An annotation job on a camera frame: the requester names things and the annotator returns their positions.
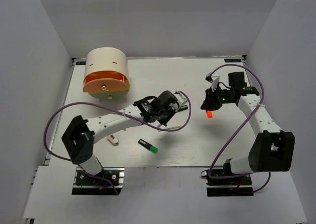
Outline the orange cap black highlighter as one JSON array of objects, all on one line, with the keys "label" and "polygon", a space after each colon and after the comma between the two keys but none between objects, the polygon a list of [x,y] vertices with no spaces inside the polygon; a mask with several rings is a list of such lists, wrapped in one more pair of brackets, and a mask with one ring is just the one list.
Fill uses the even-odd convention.
[{"label": "orange cap black highlighter", "polygon": [[212,111],[206,111],[206,115],[207,115],[208,118],[212,118],[213,117]]}]

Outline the pink cap black highlighter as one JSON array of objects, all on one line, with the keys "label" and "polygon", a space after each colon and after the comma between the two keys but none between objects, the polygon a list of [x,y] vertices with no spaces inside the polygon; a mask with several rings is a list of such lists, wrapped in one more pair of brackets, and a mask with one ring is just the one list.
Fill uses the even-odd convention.
[{"label": "pink cap black highlighter", "polygon": [[183,106],[181,106],[180,108],[179,108],[179,112],[182,112],[182,111],[185,111],[185,110],[187,110],[188,109],[188,106],[187,105],[183,105]]}]

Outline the white pen pale cap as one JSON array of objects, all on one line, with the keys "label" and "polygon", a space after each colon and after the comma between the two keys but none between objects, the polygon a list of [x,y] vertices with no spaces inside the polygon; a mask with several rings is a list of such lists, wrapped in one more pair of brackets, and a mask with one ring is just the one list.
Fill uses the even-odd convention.
[{"label": "white pen pale cap", "polygon": [[176,129],[179,129],[179,128],[181,128],[180,125],[173,126],[173,127],[169,127],[169,128],[167,128],[167,129],[168,129],[168,130],[176,130]]}]

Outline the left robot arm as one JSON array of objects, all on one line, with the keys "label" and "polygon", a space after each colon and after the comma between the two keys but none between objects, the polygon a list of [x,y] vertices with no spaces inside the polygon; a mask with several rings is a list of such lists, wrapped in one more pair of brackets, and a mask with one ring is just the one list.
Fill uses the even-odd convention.
[{"label": "left robot arm", "polygon": [[186,103],[179,92],[163,91],[158,97],[146,97],[132,105],[104,116],[83,119],[76,116],[62,135],[62,142],[71,162],[87,172],[93,184],[104,179],[101,163],[93,154],[93,146],[99,140],[121,130],[158,121],[166,126],[170,119]]}]

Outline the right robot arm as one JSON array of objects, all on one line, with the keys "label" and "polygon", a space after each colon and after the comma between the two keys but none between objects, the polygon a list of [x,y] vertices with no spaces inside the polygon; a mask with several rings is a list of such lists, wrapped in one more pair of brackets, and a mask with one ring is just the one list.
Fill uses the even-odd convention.
[{"label": "right robot arm", "polygon": [[215,74],[208,74],[205,79],[211,86],[205,91],[201,109],[209,112],[220,109],[224,104],[236,104],[256,137],[246,156],[227,159],[222,172],[211,177],[234,184],[242,175],[289,171],[295,145],[294,134],[285,132],[274,122],[261,104],[259,91],[245,82],[244,73],[230,73],[227,89],[221,89],[219,76]]}]

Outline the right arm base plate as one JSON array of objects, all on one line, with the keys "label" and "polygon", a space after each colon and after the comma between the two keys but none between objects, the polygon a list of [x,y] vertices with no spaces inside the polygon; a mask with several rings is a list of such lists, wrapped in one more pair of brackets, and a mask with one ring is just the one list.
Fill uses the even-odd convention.
[{"label": "right arm base plate", "polygon": [[208,197],[240,197],[254,195],[250,177],[211,179],[208,176],[208,170],[203,170],[200,175],[206,179],[206,192]]}]

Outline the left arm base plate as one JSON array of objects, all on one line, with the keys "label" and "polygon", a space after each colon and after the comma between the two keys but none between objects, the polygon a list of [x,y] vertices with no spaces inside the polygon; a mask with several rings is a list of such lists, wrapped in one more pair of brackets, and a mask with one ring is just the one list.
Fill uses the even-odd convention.
[{"label": "left arm base plate", "polygon": [[124,168],[104,168],[96,179],[87,175],[81,168],[75,172],[72,195],[116,196],[124,181]]}]

